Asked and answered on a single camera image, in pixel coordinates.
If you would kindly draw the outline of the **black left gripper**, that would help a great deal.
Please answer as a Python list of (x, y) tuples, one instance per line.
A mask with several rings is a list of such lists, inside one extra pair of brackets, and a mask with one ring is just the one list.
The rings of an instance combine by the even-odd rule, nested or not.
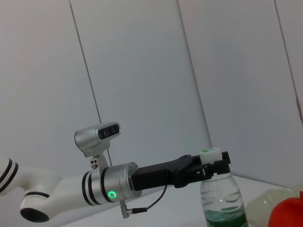
[(190, 184), (187, 172), (195, 166), (199, 179), (223, 179), (230, 175), (231, 163), (228, 152), (201, 151), (200, 155), (184, 155), (175, 160), (138, 168), (131, 180), (135, 191), (166, 185), (182, 188)]

